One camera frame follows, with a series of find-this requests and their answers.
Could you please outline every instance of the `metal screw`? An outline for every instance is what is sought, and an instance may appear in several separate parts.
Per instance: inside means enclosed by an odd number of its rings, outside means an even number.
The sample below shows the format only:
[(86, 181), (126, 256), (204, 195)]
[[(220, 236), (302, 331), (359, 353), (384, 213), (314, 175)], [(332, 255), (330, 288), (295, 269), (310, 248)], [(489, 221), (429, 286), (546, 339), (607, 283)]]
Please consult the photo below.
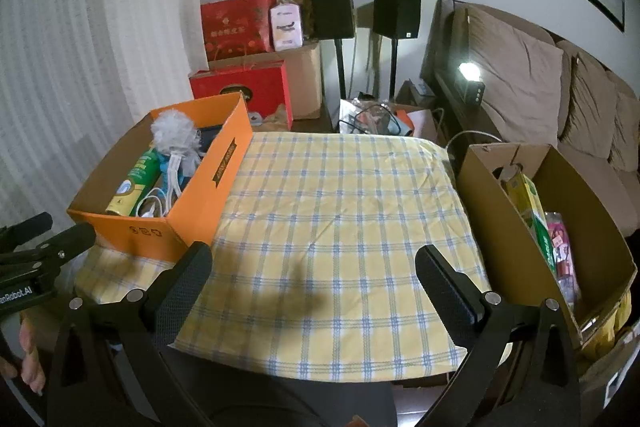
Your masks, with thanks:
[(496, 292), (487, 292), (486, 295), (484, 296), (484, 300), (487, 301), (489, 304), (493, 304), (494, 306), (497, 306), (502, 302), (502, 297), (500, 297)]
[(141, 289), (135, 288), (134, 290), (131, 290), (129, 293), (127, 293), (127, 301), (137, 302), (142, 299), (144, 294), (145, 293)]
[(545, 305), (551, 311), (557, 312), (560, 309), (560, 304), (558, 304), (558, 301), (556, 301), (555, 299), (547, 299), (545, 301)]
[(72, 310), (77, 310), (80, 306), (82, 306), (82, 299), (79, 297), (74, 297), (69, 301), (69, 307)]

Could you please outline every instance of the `white tissue package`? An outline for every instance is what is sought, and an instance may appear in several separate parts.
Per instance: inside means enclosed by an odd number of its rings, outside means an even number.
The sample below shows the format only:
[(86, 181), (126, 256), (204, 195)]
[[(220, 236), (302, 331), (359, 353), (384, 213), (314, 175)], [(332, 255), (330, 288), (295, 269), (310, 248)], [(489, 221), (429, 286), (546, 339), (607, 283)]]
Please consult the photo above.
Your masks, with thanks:
[(271, 35), (277, 52), (302, 47), (300, 6), (278, 4), (271, 8)]

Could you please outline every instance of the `orange box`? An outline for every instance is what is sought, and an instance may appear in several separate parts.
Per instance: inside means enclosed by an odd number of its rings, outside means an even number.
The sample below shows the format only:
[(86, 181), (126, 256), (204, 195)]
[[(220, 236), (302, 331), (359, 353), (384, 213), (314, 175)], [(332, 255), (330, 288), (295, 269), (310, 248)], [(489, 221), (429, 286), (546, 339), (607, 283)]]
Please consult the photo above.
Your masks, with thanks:
[[(223, 124), (182, 195), (166, 217), (122, 217), (104, 213), (120, 183), (153, 140), (151, 123), (175, 108), (196, 127)], [(176, 103), (150, 111), (118, 140), (66, 210), (75, 222), (91, 223), (101, 246), (132, 255), (178, 261), (193, 241), (210, 244), (236, 172), (253, 136), (239, 92)]]

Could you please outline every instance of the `lamp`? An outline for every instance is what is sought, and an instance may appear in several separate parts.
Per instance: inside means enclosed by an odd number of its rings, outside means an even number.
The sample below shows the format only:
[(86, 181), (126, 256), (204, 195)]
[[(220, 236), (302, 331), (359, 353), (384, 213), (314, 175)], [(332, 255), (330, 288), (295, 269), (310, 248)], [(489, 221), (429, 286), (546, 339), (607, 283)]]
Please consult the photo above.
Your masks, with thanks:
[(480, 68), (472, 62), (463, 62), (458, 67), (456, 85), (466, 105), (480, 105), (484, 94), (484, 82)]

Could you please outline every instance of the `pink package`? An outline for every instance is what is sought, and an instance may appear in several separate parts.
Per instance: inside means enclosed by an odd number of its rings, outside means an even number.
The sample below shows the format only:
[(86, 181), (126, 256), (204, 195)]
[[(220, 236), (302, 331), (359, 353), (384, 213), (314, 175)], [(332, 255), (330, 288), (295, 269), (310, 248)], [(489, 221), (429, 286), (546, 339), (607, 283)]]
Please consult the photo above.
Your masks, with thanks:
[(580, 298), (580, 288), (575, 277), (569, 235), (562, 222), (562, 216), (558, 212), (545, 212), (545, 217), (551, 243), (554, 247), (556, 280), (558, 280), (564, 300), (569, 304), (569, 308), (573, 310), (576, 301)]

